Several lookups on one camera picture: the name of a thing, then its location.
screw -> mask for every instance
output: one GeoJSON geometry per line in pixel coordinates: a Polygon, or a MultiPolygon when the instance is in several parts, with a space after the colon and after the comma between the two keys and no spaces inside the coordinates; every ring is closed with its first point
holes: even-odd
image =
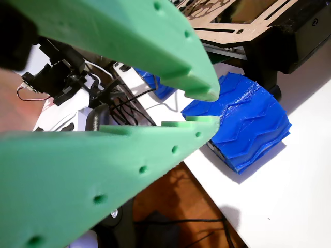
{"type": "Polygon", "coordinates": [[[116,218],[117,215],[118,215],[118,210],[117,210],[117,208],[116,208],[114,211],[112,211],[112,212],[110,213],[110,215],[111,215],[111,217],[116,218]]]}
{"type": "Polygon", "coordinates": [[[312,26],[316,26],[318,22],[319,22],[319,20],[318,20],[317,18],[315,18],[315,19],[312,21],[312,26]]]}

white table surface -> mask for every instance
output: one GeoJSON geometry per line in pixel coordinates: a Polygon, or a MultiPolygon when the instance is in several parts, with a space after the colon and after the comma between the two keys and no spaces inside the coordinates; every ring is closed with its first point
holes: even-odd
{"type": "MultiPolygon", "coordinates": [[[[148,89],[133,69],[117,72],[135,95],[148,89]]],[[[291,75],[279,73],[278,85],[293,125],[282,143],[242,175],[207,146],[184,162],[249,247],[330,247],[331,41],[291,75]]],[[[139,98],[157,125],[183,121],[180,111],[191,101],[181,90],[164,102],[153,93],[139,98]]]]}

green 3d-printed gripper finger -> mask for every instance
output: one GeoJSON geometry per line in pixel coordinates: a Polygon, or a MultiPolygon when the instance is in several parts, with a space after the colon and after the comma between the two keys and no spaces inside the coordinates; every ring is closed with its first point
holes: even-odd
{"type": "Polygon", "coordinates": [[[0,247],[65,247],[205,144],[219,117],[0,142],[0,247]]]}
{"type": "Polygon", "coordinates": [[[8,0],[42,36],[135,66],[187,97],[216,101],[216,73],[169,0],[8,0]]]}

white wire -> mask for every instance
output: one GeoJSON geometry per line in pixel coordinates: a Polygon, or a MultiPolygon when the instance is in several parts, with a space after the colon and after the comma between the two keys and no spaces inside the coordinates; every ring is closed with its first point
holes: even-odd
{"type": "Polygon", "coordinates": [[[96,64],[93,64],[92,62],[87,61],[87,60],[85,60],[85,63],[87,63],[87,64],[89,64],[89,65],[91,65],[91,66],[94,66],[94,67],[96,67],[96,68],[99,68],[101,71],[103,71],[103,72],[106,73],[108,76],[110,76],[110,78],[111,78],[112,80],[114,80],[113,75],[110,74],[109,72],[107,72],[106,70],[104,70],[101,66],[98,66],[98,65],[96,65],[96,64]]]}
{"type": "Polygon", "coordinates": [[[99,80],[99,85],[100,85],[101,84],[101,79],[97,75],[95,75],[93,73],[91,73],[91,75],[95,76],[99,80]]]}

blue 3d-printed object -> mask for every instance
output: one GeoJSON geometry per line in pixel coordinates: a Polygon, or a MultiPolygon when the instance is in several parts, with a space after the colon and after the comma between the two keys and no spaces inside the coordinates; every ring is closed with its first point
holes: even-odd
{"type": "Polygon", "coordinates": [[[194,100],[186,116],[220,116],[220,129],[209,147],[235,172],[241,174],[254,161],[289,135],[285,110],[258,83],[229,73],[219,79],[216,102],[194,100]]]}
{"type": "MultiPolygon", "coordinates": [[[[145,80],[146,84],[148,84],[150,88],[156,88],[154,76],[152,74],[137,68],[135,68],[135,71],[143,78],[143,80],[145,80]]],[[[158,88],[153,92],[160,100],[167,99],[172,93],[176,91],[176,89],[172,87],[161,84],[161,79],[158,76],[156,77],[156,80],[158,88]]]]}

